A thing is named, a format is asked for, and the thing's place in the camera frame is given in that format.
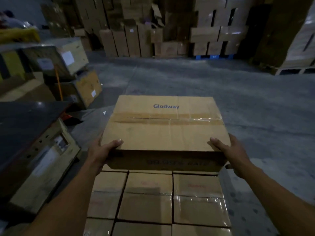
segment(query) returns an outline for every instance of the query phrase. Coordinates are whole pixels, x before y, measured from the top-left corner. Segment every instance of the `person in background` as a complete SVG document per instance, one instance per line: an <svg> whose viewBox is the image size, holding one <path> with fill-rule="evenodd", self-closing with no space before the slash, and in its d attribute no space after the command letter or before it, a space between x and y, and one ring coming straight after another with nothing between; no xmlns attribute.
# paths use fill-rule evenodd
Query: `person in background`
<svg viewBox="0 0 315 236"><path fill-rule="evenodd" d="M234 169L236 175L246 180L281 236L314 236L315 208L251 163L235 136L230 134L230 140L231 146L216 138L210 138L208 144L221 150L230 163L227 168ZM100 137L93 141L79 173L41 210L24 236L82 236L95 177L101 172L109 151L121 144L122 140L115 140L101 146Z"/></svg>
<svg viewBox="0 0 315 236"><path fill-rule="evenodd" d="M8 28L25 28L25 24L16 19L15 15L12 11L6 10L3 12L2 21L4 22L4 25Z"/></svg>

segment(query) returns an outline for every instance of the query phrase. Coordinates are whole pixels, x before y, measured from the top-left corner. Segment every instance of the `finger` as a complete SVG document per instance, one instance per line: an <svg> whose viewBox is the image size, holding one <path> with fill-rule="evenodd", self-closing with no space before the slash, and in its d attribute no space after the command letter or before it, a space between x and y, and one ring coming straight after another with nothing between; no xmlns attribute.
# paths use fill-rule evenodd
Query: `finger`
<svg viewBox="0 0 315 236"><path fill-rule="evenodd" d="M108 144L105 144L103 147L104 147L106 150L110 151L110 150L112 150L113 148L116 148L116 147L120 146L123 142L124 142L124 141L121 140L121 139L119 139L119 140L114 140L114 141L111 141L111 142L108 143Z"/></svg>
<svg viewBox="0 0 315 236"><path fill-rule="evenodd" d="M226 169L233 169L233 167L232 167L231 164L227 164L227 165L225 166L225 168L226 168Z"/></svg>
<svg viewBox="0 0 315 236"><path fill-rule="evenodd" d="M236 136L230 133L229 133L229 136L230 136L231 145L234 145L235 143L237 143L238 139L236 138Z"/></svg>
<svg viewBox="0 0 315 236"><path fill-rule="evenodd" d="M219 139L217 138L214 138L214 137L210 137L210 142L215 146L217 147L219 150L221 151L226 151L228 146L225 145L224 143L222 143Z"/></svg>

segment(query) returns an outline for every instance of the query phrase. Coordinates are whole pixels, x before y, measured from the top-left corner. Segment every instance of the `concrete floor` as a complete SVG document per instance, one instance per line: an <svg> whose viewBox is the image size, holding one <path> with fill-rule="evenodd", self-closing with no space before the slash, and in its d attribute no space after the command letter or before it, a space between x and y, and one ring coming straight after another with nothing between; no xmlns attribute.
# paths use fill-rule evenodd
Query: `concrete floor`
<svg viewBox="0 0 315 236"><path fill-rule="evenodd" d="M251 161L300 198L315 203L315 75L272 76L239 60L106 59L88 53L103 92L72 134L83 149L106 126L118 96L213 96L228 131ZM248 184L220 173L234 236L277 235Z"/></svg>

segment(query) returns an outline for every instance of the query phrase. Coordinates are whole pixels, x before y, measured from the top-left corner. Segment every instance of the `person's right hand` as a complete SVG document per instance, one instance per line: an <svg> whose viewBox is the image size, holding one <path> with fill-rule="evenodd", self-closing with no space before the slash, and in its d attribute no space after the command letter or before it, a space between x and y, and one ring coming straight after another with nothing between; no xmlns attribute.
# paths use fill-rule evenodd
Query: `person's right hand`
<svg viewBox="0 0 315 236"><path fill-rule="evenodd" d="M252 163L250 162L250 159L248 158L248 155L240 141L232 134L229 135L231 146L225 145L217 138L210 138L210 142L208 142L208 144L212 144L221 150L226 156L227 160L230 162L230 164L226 165L226 168L233 169L238 177L243 178L243 167Z"/></svg>

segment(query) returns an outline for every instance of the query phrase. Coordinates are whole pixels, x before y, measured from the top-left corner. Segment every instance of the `pallet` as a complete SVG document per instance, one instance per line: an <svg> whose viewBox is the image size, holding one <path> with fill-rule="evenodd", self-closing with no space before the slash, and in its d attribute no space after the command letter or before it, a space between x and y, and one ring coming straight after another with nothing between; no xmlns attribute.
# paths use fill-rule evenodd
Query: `pallet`
<svg viewBox="0 0 315 236"><path fill-rule="evenodd" d="M233 59L234 55L196 55L194 56L196 60L201 60L201 59Z"/></svg>
<svg viewBox="0 0 315 236"><path fill-rule="evenodd" d="M257 65L261 69L267 70L272 75L302 75L302 74L313 74L315 73L315 66L309 67L274 67L268 64L261 63L259 61L249 60L250 64Z"/></svg>

